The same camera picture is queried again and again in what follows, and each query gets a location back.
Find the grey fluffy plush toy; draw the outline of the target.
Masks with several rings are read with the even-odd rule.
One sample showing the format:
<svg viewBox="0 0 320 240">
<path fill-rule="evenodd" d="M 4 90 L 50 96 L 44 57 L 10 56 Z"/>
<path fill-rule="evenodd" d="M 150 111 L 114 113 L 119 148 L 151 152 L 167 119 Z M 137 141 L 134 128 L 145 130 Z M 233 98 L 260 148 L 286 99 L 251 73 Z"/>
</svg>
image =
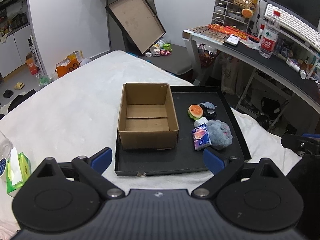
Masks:
<svg viewBox="0 0 320 240">
<path fill-rule="evenodd" d="M 222 150 L 232 144 L 233 136 L 227 123 L 220 120 L 209 120 L 207 129 L 214 149 Z"/>
</svg>

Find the black slipper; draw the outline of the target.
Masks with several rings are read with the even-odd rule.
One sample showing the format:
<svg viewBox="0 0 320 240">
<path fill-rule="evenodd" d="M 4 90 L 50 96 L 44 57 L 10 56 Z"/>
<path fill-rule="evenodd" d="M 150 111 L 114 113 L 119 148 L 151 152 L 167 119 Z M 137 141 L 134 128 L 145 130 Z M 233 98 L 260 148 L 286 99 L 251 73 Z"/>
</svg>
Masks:
<svg viewBox="0 0 320 240">
<path fill-rule="evenodd" d="M 14 92 L 12 90 L 6 89 L 5 92 L 3 93 L 4 98 L 10 98 L 12 97 Z"/>
</svg>

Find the brown cardboard box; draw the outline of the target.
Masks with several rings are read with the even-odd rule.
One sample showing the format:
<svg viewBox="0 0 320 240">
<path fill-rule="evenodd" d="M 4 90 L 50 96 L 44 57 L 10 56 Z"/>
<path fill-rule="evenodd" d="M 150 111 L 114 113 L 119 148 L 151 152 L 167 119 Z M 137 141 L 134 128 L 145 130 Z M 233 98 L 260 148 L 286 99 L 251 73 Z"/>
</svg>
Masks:
<svg viewBox="0 0 320 240">
<path fill-rule="evenodd" d="M 125 83 L 117 131 L 125 150 L 174 148 L 179 125 L 170 85 Z"/>
</svg>

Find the grey knitted cloth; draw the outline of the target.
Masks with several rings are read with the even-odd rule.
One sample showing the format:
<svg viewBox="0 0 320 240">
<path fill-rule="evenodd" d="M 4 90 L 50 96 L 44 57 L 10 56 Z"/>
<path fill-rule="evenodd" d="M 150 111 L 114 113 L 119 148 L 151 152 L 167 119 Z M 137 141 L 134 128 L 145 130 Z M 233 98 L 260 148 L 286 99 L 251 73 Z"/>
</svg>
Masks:
<svg viewBox="0 0 320 240">
<path fill-rule="evenodd" d="M 204 107 L 206 109 L 212 109 L 212 110 L 216 109 L 216 106 L 211 102 L 202 102 L 202 103 L 199 103 L 199 106 Z"/>
</svg>

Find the purple tissue pack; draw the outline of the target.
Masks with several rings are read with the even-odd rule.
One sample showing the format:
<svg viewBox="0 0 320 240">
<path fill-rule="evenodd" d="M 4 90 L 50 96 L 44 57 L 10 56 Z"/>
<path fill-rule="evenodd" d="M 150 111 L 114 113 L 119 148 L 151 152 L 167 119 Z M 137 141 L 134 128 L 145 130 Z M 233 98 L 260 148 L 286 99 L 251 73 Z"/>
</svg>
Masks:
<svg viewBox="0 0 320 240">
<path fill-rule="evenodd" d="M 203 148 L 212 145 L 208 128 L 206 124 L 202 124 L 192 130 L 194 148 L 196 151 L 200 151 Z"/>
</svg>

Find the plush hamburger toy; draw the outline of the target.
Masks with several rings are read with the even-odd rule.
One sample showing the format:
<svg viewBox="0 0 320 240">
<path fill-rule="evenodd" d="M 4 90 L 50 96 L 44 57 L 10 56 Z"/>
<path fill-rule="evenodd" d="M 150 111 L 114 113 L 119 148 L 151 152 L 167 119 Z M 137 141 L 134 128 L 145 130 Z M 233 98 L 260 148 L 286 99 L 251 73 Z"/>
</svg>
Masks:
<svg viewBox="0 0 320 240">
<path fill-rule="evenodd" d="M 188 108 L 188 115 L 193 120 L 199 120 L 203 117 L 203 109 L 199 105 L 190 105 Z"/>
</svg>

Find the black stitched fabric pouch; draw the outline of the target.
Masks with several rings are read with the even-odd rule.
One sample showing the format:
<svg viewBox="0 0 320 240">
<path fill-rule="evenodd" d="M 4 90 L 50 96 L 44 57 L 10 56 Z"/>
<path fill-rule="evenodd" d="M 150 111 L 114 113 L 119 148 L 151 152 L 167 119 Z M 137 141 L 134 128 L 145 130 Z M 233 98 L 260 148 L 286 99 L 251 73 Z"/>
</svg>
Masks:
<svg viewBox="0 0 320 240">
<path fill-rule="evenodd" d="M 217 117 L 217 113 L 213 109 L 203 108 L 203 116 L 208 120 L 215 120 Z"/>
</svg>

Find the white soft bundle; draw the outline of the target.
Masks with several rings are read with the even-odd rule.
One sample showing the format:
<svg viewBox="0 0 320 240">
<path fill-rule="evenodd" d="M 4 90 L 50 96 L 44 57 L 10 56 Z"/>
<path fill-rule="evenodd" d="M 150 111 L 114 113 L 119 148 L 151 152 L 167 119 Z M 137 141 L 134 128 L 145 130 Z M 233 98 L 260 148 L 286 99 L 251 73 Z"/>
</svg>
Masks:
<svg viewBox="0 0 320 240">
<path fill-rule="evenodd" d="M 194 121 L 194 127 L 199 127 L 203 124 L 208 124 L 208 119 L 204 116 Z"/>
</svg>

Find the woven basket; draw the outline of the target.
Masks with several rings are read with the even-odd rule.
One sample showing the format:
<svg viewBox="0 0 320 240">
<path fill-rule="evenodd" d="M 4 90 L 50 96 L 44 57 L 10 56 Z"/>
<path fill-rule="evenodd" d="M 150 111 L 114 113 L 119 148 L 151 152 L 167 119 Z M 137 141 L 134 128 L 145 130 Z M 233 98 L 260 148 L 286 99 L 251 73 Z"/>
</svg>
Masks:
<svg viewBox="0 0 320 240">
<path fill-rule="evenodd" d="M 233 0 L 233 3 L 242 9 L 250 9 L 255 11 L 258 0 Z"/>
</svg>

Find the grey drawer organizer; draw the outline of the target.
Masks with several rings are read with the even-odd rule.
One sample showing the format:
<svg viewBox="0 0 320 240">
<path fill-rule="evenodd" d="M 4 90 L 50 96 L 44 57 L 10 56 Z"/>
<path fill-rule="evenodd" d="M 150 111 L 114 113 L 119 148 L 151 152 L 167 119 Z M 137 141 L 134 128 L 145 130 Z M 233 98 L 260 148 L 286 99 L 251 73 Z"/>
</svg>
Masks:
<svg viewBox="0 0 320 240">
<path fill-rule="evenodd" d="M 211 24 L 229 26 L 243 32 L 249 29 L 249 18 L 241 13 L 241 8 L 231 2 L 215 0 Z"/>
</svg>

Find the green tissue box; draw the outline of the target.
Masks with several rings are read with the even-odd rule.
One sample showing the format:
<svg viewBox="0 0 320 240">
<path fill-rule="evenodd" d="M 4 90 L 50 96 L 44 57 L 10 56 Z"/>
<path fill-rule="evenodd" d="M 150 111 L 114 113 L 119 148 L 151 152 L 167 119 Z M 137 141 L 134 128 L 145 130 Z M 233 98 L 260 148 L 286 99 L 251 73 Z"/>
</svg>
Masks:
<svg viewBox="0 0 320 240">
<path fill-rule="evenodd" d="M 10 158 L 7 161 L 6 184 L 7 194 L 15 197 L 20 188 L 25 184 L 31 175 L 31 164 L 28 157 L 18 153 L 14 147 L 10 151 Z"/>
</svg>

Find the white blanket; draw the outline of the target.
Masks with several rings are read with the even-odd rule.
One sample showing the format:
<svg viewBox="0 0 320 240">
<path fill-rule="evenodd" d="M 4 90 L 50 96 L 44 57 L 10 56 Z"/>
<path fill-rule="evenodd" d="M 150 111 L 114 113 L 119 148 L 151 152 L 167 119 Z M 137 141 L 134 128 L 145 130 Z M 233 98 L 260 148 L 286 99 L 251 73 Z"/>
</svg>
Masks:
<svg viewBox="0 0 320 240">
<path fill-rule="evenodd" d="M 125 83 L 167 83 L 179 88 L 186 86 L 194 92 L 201 86 L 194 86 L 179 79 L 158 67 L 123 51 L 116 51 L 100 57 L 78 70 L 54 81 L 36 92 L 31 98 L 20 104 L 1 120 L 1 132 L 5 134 L 19 152 L 23 152 L 31 159 L 32 169 L 45 157 L 54 157 L 57 161 L 70 161 L 79 155 L 96 153 L 104 147 L 116 148 L 116 135 L 120 100 Z M 247 115 L 232 110 L 235 123 L 240 124 L 245 132 L 245 142 L 257 146 L 262 152 L 253 153 L 258 157 L 275 157 L 276 150 L 287 160 L 274 159 L 284 173 L 287 173 L 298 157 L 293 152 L 284 150 L 279 137 L 258 128 L 257 122 Z M 257 142 L 249 137 L 249 124 L 255 127 L 262 136 Z M 213 175 L 209 171 L 176 176 L 151 176 L 138 178 L 118 177 L 113 171 L 112 162 L 103 176 L 124 189 L 178 189 L 187 188 L 189 191 L 199 186 Z M 102 219 L 103 226 L 111 226 L 107 232 L 98 233 L 97 226 L 89 227 L 89 231 L 70 239 L 302 239 L 294 231 L 282 233 L 280 236 L 244 236 L 246 232 L 238 228 L 227 228 L 221 218 L 208 217 L 201 221 L 199 216 L 195 220 L 183 219 L 183 222 L 166 218 L 154 222 L 154 232 L 140 232 L 145 225 L 152 223 L 146 218 L 141 222 L 124 218 L 124 225 L 114 229 L 114 219 Z M 177 233 L 171 233 L 169 226 L 190 225 Z"/>
</svg>

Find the plastic water bottle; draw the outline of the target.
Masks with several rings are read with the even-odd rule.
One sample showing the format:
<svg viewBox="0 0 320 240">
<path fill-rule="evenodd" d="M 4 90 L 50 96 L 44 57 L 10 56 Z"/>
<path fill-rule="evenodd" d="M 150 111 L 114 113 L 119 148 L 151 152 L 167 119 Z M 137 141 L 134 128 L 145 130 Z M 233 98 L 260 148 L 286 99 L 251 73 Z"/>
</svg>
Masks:
<svg viewBox="0 0 320 240">
<path fill-rule="evenodd" d="M 263 34 L 260 39 L 259 54 L 270 59 L 277 44 L 280 30 L 280 12 L 274 10 L 266 22 Z"/>
</svg>

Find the white supplement jar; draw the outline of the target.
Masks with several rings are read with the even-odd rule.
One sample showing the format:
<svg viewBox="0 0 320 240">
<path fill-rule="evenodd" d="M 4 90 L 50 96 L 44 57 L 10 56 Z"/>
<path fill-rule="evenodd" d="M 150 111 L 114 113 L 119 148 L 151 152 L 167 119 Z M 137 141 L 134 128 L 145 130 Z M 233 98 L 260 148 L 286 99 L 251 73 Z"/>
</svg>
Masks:
<svg viewBox="0 0 320 240">
<path fill-rule="evenodd" d="M 155 51 L 161 50 L 165 44 L 166 44 L 166 40 L 163 38 L 160 38 L 153 46 L 150 47 L 150 52 L 154 54 Z"/>
</svg>

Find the red paper scrolls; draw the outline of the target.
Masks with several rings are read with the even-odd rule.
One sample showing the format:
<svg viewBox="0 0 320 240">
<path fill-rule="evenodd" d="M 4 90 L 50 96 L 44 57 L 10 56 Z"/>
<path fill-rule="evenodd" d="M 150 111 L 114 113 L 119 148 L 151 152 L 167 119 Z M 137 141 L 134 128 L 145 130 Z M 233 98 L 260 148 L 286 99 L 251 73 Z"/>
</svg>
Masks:
<svg viewBox="0 0 320 240">
<path fill-rule="evenodd" d="M 250 34 L 247 34 L 247 33 L 244 33 L 243 31 L 240 31 L 238 29 L 234 29 L 232 27 L 229 27 L 229 26 L 222 26 L 222 25 L 218 25 L 218 24 L 209 24 L 208 25 L 208 28 L 210 30 L 213 30 L 213 31 L 217 31 L 217 32 L 220 32 L 220 33 L 223 33 L 223 34 L 227 34 L 227 35 L 234 35 L 234 36 L 237 36 L 243 40 L 252 40 L 252 41 L 255 41 L 255 42 L 259 42 L 259 38 L 255 37 L 255 36 L 252 36 Z"/>
</svg>

